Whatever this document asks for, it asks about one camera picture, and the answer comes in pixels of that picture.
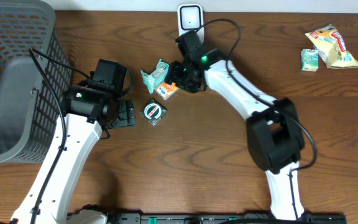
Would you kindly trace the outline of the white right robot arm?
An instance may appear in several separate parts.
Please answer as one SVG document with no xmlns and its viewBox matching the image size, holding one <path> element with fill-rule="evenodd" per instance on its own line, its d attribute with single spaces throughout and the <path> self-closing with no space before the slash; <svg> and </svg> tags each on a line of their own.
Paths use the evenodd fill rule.
<svg viewBox="0 0 358 224">
<path fill-rule="evenodd" d="M 271 214 L 280 220 L 300 220 L 305 210 L 297 170 L 305 141 L 295 105 L 288 98 L 277 100 L 260 91 L 220 50 L 209 50 L 194 30 L 175 42 L 183 61 L 170 64 L 165 81 L 190 93 L 211 89 L 242 116 L 251 158 L 267 176 Z"/>
</svg>

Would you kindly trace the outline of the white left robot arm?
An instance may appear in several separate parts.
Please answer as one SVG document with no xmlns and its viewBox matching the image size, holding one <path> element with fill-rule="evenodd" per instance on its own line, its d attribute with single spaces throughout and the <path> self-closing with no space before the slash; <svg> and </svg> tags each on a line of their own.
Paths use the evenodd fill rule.
<svg viewBox="0 0 358 224">
<path fill-rule="evenodd" d="M 68 214 L 68 207 L 83 166 L 103 132 L 134 125 L 131 101 L 122 97 L 132 74 L 120 63 L 99 60 L 96 70 L 60 97 L 61 115 L 48 153 L 29 193 L 10 223 L 108 223 L 97 208 Z"/>
</svg>

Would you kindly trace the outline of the teal wet wipes pack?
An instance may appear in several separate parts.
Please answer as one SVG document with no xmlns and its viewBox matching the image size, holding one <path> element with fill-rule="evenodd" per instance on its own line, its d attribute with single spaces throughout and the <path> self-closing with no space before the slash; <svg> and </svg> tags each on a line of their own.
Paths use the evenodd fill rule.
<svg viewBox="0 0 358 224">
<path fill-rule="evenodd" d="M 160 59 L 156 65 L 155 70 L 148 74 L 141 70 L 141 76 L 144 82 L 144 85 L 147 87 L 150 94 L 154 92 L 154 90 L 164 82 L 165 77 L 168 73 L 169 64 L 166 62 L 163 62 L 162 59 Z"/>
</svg>

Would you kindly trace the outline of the teal Kleenex tissue pack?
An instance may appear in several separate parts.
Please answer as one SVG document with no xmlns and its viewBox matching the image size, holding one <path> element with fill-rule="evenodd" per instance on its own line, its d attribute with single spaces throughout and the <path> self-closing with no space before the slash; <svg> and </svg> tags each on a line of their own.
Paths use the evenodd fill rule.
<svg viewBox="0 0 358 224">
<path fill-rule="evenodd" d="M 319 68 L 319 55 L 315 49 L 303 49 L 301 51 L 301 69 L 315 72 Z"/>
</svg>

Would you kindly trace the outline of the white blue snack bag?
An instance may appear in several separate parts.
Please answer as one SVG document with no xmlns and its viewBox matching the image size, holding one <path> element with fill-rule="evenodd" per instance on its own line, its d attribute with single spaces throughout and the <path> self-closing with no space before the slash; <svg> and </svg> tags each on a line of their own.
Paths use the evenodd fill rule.
<svg viewBox="0 0 358 224">
<path fill-rule="evenodd" d="M 305 34 L 328 68 L 358 68 L 339 31 L 331 24 Z"/>
</svg>

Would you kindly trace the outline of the green Zam-Buk ointment tin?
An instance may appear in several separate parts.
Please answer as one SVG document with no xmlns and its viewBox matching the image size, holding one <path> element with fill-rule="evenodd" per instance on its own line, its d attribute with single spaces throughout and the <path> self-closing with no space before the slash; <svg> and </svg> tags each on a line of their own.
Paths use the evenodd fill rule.
<svg viewBox="0 0 358 224">
<path fill-rule="evenodd" d="M 150 100 L 140 113 L 152 126 L 156 126 L 167 113 L 167 109 L 158 101 Z"/>
</svg>

